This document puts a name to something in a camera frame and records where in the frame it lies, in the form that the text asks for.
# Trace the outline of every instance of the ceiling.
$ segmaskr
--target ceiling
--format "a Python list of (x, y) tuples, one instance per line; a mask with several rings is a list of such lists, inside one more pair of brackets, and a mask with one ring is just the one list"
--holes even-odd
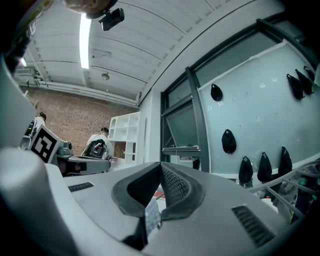
[[(136, 100), (190, 31), (219, 10), (233, 11), (230, 6), (237, 1), (119, 0), (112, 9), (124, 9), (123, 22), (103, 31), (97, 20), (92, 21), (89, 69), (80, 65), (81, 15), (55, 1), (37, 21), (24, 58), (44, 81), (108, 90)], [(109, 80), (103, 80), (102, 73)]]

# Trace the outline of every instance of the man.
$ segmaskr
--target man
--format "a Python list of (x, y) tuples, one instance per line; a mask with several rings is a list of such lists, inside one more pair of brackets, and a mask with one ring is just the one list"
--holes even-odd
[(36, 121), (35, 122), (35, 128), (36, 128), (36, 130), (39, 130), (41, 125), (46, 126), (46, 119), (47, 119), (47, 116), (43, 112), (40, 112), (39, 116), (35, 117), (35, 121)]
[(109, 129), (106, 127), (102, 127), (100, 129), (100, 133), (99, 134), (93, 134), (91, 135), (91, 137), (89, 138), (88, 142), (86, 143), (86, 147), (93, 141), (97, 141), (97, 140), (103, 140), (106, 148), (108, 149), (108, 156), (107, 158), (111, 158), (114, 156), (114, 147), (111, 144), (110, 140), (108, 140), (108, 135), (109, 135)]

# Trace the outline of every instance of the vent slot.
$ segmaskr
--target vent slot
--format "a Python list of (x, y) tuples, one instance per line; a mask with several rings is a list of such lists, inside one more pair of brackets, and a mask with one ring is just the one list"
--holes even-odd
[(275, 237), (245, 205), (234, 207), (232, 211), (257, 247)]
[(91, 188), (93, 187), (94, 185), (90, 182), (86, 182), (86, 183), (81, 183), (81, 184), (78, 184), (78, 185), (72, 185), (72, 186), (68, 186), (69, 190), (71, 192), (75, 192), (75, 191), (79, 191), (79, 190), (85, 190), (87, 188)]

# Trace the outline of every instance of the black window frame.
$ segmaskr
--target black window frame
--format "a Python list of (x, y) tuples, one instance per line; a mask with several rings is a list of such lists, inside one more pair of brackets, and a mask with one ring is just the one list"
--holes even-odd
[[(215, 48), (210, 50), (207, 54), (202, 56), (197, 60), (192, 66), (187, 66), (185, 71), (165, 90), (161, 93), (161, 119), (160, 119), (160, 160), (163, 162), (170, 161), (170, 155), (175, 156), (189, 156), (189, 157), (200, 157), (201, 160), (201, 171), (210, 173), (210, 156), (209, 156), (209, 145), (208, 145), (208, 136), (206, 130), (206, 123), (203, 114), (203, 109), (200, 101), (200, 96), (198, 93), (198, 88), (200, 84), (198, 78), (195, 74), (195, 71), (200, 68), (202, 65), (208, 63), (208, 61), (216, 58), (217, 56), (228, 51), (231, 47), (240, 43), (241, 41), (251, 37), (256, 33), (263, 33), (268, 38), (273, 40), (276, 44), (281, 43), (283, 39), (287, 40), (291, 45), (293, 45), (310, 63), (310, 65), (315, 69), (317, 63), (314, 63), (309, 54), (305, 51), (301, 43), (297, 38), (293, 38), (288, 33), (275, 26), (276, 23), (282, 21), (290, 21), (286, 12), (280, 12), (269, 16), (265, 19), (257, 19), (255, 24), (252, 24), (233, 36), (229, 37)], [(172, 92), (176, 87), (180, 85), (184, 79), (188, 80), (190, 85), (191, 94), (182, 98), (179, 102), (169, 107), (169, 93)], [(197, 129), (197, 138), (198, 138), (198, 147), (185, 147), (185, 148), (163, 148), (163, 118), (166, 115), (176, 111), (185, 104), (188, 104), (192, 101), (196, 129)]]

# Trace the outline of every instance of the black mesh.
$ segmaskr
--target black mesh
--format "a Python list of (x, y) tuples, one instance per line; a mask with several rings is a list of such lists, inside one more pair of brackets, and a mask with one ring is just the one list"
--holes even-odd
[(165, 194), (165, 203), (169, 207), (188, 194), (188, 184), (177, 174), (162, 166), (161, 186)]
[(160, 170), (156, 168), (131, 182), (127, 187), (127, 191), (133, 199), (147, 207), (159, 184)]
[(245, 205), (234, 207), (232, 211), (256, 246), (263, 246), (274, 238), (267, 227)]

